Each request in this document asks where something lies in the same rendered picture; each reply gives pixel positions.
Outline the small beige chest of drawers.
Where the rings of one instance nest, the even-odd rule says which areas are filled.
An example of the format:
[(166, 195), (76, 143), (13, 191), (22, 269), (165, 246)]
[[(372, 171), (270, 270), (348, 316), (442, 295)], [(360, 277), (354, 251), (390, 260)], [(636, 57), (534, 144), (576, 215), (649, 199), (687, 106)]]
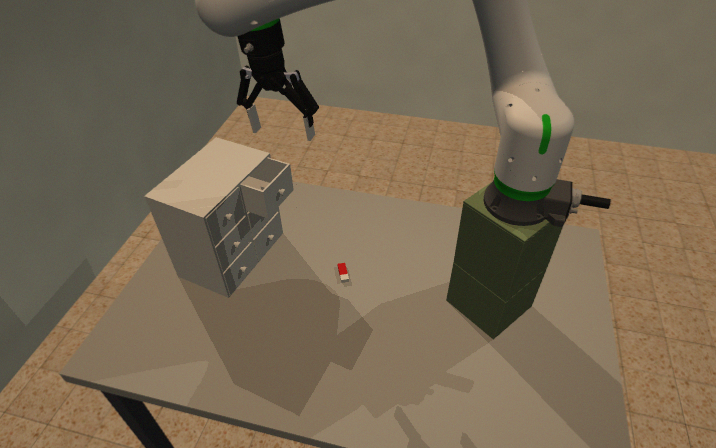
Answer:
[[(229, 298), (223, 272), (250, 242), (258, 264), (240, 184), (268, 157), (216, 137), (144, 196), (178, 277)], [(237, 187), (245, 214), (214, 245), (206, 217)], [(222, 271), (215, 246), (244, 216), (251, 241)]]

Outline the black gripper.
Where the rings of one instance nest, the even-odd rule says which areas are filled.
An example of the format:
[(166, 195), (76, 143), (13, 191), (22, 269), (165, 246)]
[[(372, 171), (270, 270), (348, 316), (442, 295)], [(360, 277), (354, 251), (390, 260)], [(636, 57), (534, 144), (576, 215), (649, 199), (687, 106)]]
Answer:
[[(242, 105), (246, 108), (253, 133), (257, 133), (261, 128), (256, 106), (253, 103), (263, 88), (266, 91), (279, 91), (296, 106), (296, 108), (304, 115), (303, 120), (307, 140), (311, 141), (315, 136), (312, 115), (316, 113), (319, 106), (302, 81), (300, 72), (298, 70), (295, 70), (294, 72), (287, 72), (285, 70), (282, 49), (268, 56), (247, 56), (247, 58), (250, 68), (246, 65), (242, 70), (240, 70), (241, 81), (237, 97), (237, 105)], [(249, 98), (246, 99), (251, 76), (257, 81), (257, 83)], [(289, 81), (287, 79), (289, 79)], [(286, 86), (285, 89), (283, 88), (284, 85)]]

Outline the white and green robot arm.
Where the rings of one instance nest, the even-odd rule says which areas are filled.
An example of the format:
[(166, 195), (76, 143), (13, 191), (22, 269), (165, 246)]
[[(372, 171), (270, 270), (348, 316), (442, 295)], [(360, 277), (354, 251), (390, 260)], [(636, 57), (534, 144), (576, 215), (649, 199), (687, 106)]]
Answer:
[[(195, 5), (209, 29), (237, 36), (245, 55), (264, 57), (285, 44), (281, 17), (330, 1), (195, 0)], [(611, 199), (583, 195), (573, 182), (557, 179), (575, 121), (546, 67), (528, 1), (472, 1), (501, 136), (495, 177), (484, 193), (486, 209), (508, 224), (546, 219), (558, 227), (577, 214), (573, 208), (579, 204), (609, 209)]]

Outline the grey drawer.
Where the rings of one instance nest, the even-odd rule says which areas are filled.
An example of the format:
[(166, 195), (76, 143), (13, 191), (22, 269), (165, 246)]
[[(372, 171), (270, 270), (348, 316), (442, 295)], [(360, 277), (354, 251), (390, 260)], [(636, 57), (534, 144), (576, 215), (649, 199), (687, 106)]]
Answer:
[(279, 212), (277, 212), (253, 239), (258, 261), (266, 254), (281, 234), (280, 217)]
[(213, 244), (215, 245), (244, 214), (237, 187), (206, 217)]
[(230, 264), (230, 266), (223, 272), (223, 276), (227, 285), (229, 295), (238, 287), (243, 279), (249, 274), (249, 272), (257, 264), (256, 257), (253, 249), (253, 244), (250, 242), (246, 248), (238, 255), (238, 257)]
[[(269, 184), (261, 190), (265, 182)], [(246, 211), (269, 218), (294, 190), (291, 166), (268, 157), (240, 186)]]
[(222, 271), (228, 267), (250, 241), (249, 227), (246, 216), (244, 216), (215, 246)]
[(278, 208), (274, 211), (274, 213), (269, 218), (265, 218), (265, 217), (259, 216), (257, 214), (254, 214), (254, 213), (247, 212), (249, 225), (250, 225), (250, 229), (251, 229), (253, 238), (277, 211), (278, 211)]

